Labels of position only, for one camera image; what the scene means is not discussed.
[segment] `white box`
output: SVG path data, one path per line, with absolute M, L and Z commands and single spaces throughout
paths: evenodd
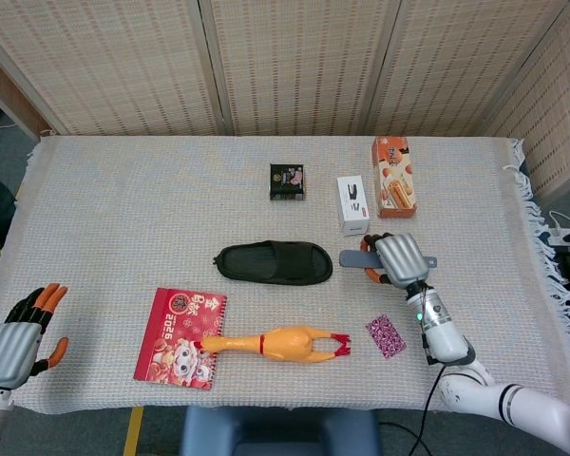
M 370 210 L 361 176 L 338 178 L 340 230 L 344 236 L 365 235 L 370 227 Z

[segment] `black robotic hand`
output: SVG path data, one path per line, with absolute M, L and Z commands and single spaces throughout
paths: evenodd
M 36 361 L 42 335 L 66 287 L 50 283 L 19 301 L 0 325 L 0 390 L 14 390 L 26 383 L 31 375 L 57 366 L 66 354 L 67 338 L 57 343 L 47 359 Z

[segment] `black box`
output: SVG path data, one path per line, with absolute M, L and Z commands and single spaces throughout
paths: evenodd
M 270 165 L 270 199 L 304 200 L 306 179 L 303 164 Z

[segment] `rubber chicken toy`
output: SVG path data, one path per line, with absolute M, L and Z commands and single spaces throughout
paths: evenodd
M 320 338 L 335 339 L 341 345 L 338 350 L 331 353 L 313 351 L 313 340 Z M 349 342 L 351 338 L 348 334 L 334 334 L 310 326 L 290 326 L 249 337 L 204 337 L 200 342 L 195 342 L 195 346 L 197 349 L 210 353 L 241 350 L 263 354 L 276 361 L 317 363 L 336 356 L 351 354 Z

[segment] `white tablecloth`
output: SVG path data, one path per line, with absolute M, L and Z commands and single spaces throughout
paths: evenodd
M 501 382 L 570 402 L 570 336 L 548 296 L 508 139 L 410 138 L 418 211 L 375 215 L 370 137 L 43 138 L 0 259 L 0 321 L 31 290 L 59 281 L 69 293 L 41 354 L 67 335 L 56 369 L 16 391 L 46 413 L 137 405 L 423 406 L 437 373 L 421 348 L 405 293 L 338 266 L 359 237 L 338 230 L 335 178 L 363 176 L 372 233 L 410 232 L 439 266 L 428 282 L 479 359 Z M 303 163 L 307 200 L 269 201 L 269 164 Z M 225 246 L 265 239 L 324 247 L 333 276 L 310 287 L 221 276 Z M 227 352 L 210 391 L 133 380 L 157 287 L 228 295 L 224 333 L 309 324 L 351 335 L 351 356 L 278 363 Z M 365 325 L 387 314 L 408 347 L 386 360 Z M 442 407 L 436 400 L 434 407 Z

